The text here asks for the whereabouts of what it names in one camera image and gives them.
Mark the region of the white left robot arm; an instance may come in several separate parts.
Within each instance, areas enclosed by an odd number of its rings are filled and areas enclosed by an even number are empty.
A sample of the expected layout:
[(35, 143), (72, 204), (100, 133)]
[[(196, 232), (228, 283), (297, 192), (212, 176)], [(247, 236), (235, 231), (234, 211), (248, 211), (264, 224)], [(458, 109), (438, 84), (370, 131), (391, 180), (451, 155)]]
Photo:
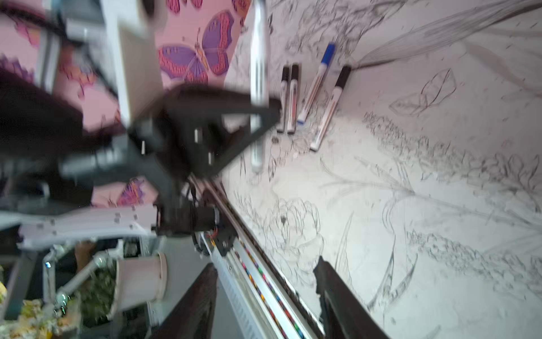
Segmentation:
[(60, 216), (90, 206), (96, 186), (144, 177), (158, 192), (155, 231), (181, 237), (213, 230), (220, 212), (183, 194), (210, 179), (279, 120), (272, 97), (180, 85), (154, 95), (128, 127), (87, 131), (81, 111), (14, 73), (1, 72), (1, 210)]

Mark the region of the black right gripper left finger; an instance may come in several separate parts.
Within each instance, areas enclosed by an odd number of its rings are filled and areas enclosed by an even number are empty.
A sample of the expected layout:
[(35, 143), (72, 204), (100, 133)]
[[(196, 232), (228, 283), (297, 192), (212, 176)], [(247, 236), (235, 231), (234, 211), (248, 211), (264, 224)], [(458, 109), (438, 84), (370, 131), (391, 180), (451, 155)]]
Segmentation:
[(209, 263), (150, 339), (211, 338), (217, 280), (217, 269)]

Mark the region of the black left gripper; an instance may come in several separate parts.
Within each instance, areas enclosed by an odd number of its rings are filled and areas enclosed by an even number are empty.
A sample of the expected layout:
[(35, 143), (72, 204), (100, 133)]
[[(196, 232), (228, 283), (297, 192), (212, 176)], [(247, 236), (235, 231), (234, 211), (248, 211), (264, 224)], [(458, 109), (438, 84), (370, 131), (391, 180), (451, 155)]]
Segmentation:
[[(174, 176), (210, 178), (273, 128), (281, 108), (277, 97), (271, 97), (268, 106), (258, 107), (247, 93), (180, 85), (155, 100), (128, 132), (144, 142), (146, 151)], [(255, 114), (261, 125), (252, 129), (246, 124), (228, 131), (225, 117), (242, 114)]]

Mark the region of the white marker pen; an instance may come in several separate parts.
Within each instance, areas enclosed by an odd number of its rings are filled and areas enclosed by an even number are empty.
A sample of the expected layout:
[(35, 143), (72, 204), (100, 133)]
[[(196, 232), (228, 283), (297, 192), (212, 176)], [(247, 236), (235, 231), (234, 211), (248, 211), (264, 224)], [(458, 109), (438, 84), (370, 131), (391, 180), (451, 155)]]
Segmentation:
[(318, 127), (316, 136), (313, 140), (313, 142), (310, 144), (310, 150), (313, 152), (317, 152), (320, 149), (320, 146), (323, 142), (323, 139), (325, 137), (325, 134), (330, 126), (331, 120), (333, 118), (333, 114), (335, 113), (335, 110), (338, 106), (338, 103), (340, 101), (340, 97), (342, 95), (342, 92), (344, 90), (344, 87), (347, 84), (349, 75), (351, 73), (352, 67), (350, 65), (343, 66), (339, 77), (337, 78), (335, 87), (332, 91), (332, 95), (330, 98), (329, 103), (327, 104), (327, 107), (325, 109), (324, 115), (322, 117), (322, 120), (320, 121), (320, 125)]
[(313, 82), (309, 88), (301, 113), (297, 117), (297, 122), (299, 124), (304, 124), (310, 114), (311, 107), (316, 99), (320, 86), (323, 83), (323, 79), (333, 59), (334, 53), (335, 53), (335, 43), (329, 43), (328, 46), (326, 47), (323, 58), (320, 61), (320, 65), (318, 67), (316, 76), (313, 79)]
[(296, 109), (299, 87), (299, 65), (292, 65), (291, 82), (289, 86), (289, 117), (287, 122), (287, 133), (294, 134), (296, 131)]
[[(268, 22), (267, 7), (263, 0), (253, 1), (254, 21), (251, 36), (251, 104), (256, 107), (268, 107)], [(250, 118), (251, 133), (255, 134), (262, 127), (262, 118), (253, 114)], [(263, 169), (265, 149), (259, 138), (251, 148), (251, 165), (255, 173)]]
[(278, 133), (284, 133), (286, 127), (286, 114), (287, 114), (287, 96), (289, 89), (289, 76), (290, 68), (284, 66), (282, 68), (282, 78), (280, 83), (280, 101), (281, 101), (281, 110), (280, 110), (280, 119), (277, 126)]

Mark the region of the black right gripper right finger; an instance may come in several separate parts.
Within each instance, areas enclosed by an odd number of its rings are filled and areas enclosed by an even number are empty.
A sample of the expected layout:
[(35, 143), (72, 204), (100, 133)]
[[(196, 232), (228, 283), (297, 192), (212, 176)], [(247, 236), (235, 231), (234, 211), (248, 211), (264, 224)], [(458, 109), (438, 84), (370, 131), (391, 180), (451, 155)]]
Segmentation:
[(320, 257), (313, 273), (325, 338), (388, 339), (329, 262)]

